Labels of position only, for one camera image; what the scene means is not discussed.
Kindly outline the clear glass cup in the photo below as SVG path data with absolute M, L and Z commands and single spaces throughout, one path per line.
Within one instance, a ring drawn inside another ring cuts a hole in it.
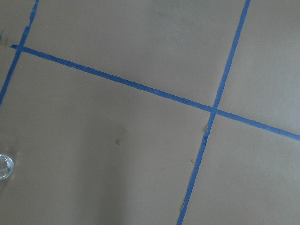
M 14 162 L 11 157 L 7 155 L 0 155 L 0 179 L 4 180 L 9 178 L 14 171 Z

